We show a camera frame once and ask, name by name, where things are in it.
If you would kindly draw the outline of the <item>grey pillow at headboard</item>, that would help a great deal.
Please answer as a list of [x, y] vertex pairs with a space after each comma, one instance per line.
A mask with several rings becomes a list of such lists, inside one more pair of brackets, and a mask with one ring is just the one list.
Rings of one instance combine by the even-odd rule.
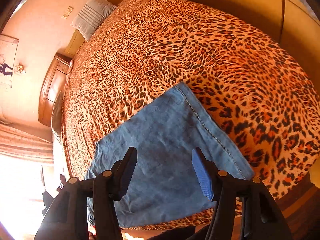
[[55, 139], [61, 144], [61, 119], [62, 119], [63, 91], [55, 99], [51, 117], [51, 128]]

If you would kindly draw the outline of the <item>blue denim jeans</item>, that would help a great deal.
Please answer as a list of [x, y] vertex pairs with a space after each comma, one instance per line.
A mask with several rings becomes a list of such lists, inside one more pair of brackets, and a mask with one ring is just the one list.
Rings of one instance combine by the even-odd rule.
[[254, 174], [185, 83], [98, 141], [86, 179], [109, 170], [129, 147], [137, 150], [137, 164], [126, 195], [114, 204], [122, 228], [170, 222], [214, 206], [203, 195], [191, 162], [197, 147], [235, 178], [249, 180]]

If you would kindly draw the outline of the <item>wall lamp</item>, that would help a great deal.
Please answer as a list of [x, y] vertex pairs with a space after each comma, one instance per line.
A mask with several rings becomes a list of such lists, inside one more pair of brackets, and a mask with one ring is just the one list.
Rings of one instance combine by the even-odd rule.
[[15, 66], [15, 73], [20, 75], [20, 74], [25, 74], [25, 67], [21, 63], [17, 64]]

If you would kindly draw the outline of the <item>wall picture poster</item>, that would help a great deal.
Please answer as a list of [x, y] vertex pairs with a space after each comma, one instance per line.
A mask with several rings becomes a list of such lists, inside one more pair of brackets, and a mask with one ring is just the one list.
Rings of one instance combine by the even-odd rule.
[[18, 44], [19, 39], [1, 34], [1, 85], [7, 85], [10, 88], [12, 87], [12, 80], [15, 72], [15, 57]]

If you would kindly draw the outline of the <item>grey striped pillow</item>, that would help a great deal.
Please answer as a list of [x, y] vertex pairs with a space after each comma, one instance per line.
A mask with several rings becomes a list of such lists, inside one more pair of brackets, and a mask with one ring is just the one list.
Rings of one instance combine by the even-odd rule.
[[88, 41], [117, 8], [108, 0], [88, 0], [72, 21], [72, 27]]

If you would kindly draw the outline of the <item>wall switch plate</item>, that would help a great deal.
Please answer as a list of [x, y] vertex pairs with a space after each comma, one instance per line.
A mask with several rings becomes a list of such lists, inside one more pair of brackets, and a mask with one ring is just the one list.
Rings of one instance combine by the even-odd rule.
[[63, 12], [63, 15], [61, 16], [63, 19], [67, 19], [68, 16], [71, 14], [73, 11], [73, 7], [68, 6], [68, 8]]

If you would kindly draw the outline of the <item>wooden wardrobe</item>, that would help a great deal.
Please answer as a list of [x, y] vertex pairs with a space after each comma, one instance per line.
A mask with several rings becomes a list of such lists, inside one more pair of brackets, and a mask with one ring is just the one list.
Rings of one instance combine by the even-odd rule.
[[[108, 0], [119, 4], [122, 0]], [[260, 29], [279, 43], [319, 89], [319, 20], [304, 0], [188, 0], [219, 9]], [[236, 134], [235, 119], [213, 118], [237, 142], [256, 174], [274, 191], [297, 185], [319, 156], [319, 128], [295, 132], [284, 113], [270, 107], [255, 113], [253, 128]], [[249, 148], [242, 144], [249, 142]]]

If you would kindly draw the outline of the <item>orange curtain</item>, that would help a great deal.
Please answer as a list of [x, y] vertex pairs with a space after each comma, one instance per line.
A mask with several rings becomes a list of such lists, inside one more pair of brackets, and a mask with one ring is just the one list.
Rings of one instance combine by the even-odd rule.
[[54, 162], [51, 142], [4, 124], [1, 124], [1, 155], [42, 164]]

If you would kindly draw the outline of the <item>wooden headboard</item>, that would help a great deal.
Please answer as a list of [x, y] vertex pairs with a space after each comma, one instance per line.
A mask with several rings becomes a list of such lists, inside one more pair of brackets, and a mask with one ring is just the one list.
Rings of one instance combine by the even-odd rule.
[[50, 127], [54, 102], [63, 90], [71, 58], [56, 53], [44, 78], [39, 96], [39, 123]]

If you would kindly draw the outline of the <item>leopard print bed cover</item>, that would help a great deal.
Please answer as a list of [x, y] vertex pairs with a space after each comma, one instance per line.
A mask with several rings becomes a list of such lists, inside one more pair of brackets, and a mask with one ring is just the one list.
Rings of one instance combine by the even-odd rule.
[[[235, 119], [236, 134], [253, 128], [254, 114], [267, 107], [284, 113], [284, 125], [294, 130], [296, 139], [303, 129], [319, 128], [313, 83], [295, 59], [259, 29], [185, 0], [123, 0], [82, 45], [66, 83], [62, 139], [71, 176], [86, 179], [97, 142], [179, 83], [190, 88], [247, 161], [213, 112]], [[292, 189], [274, 191], [260, 179], [275, 200]], [[213, 208], [132, 228], [207, 224]]]

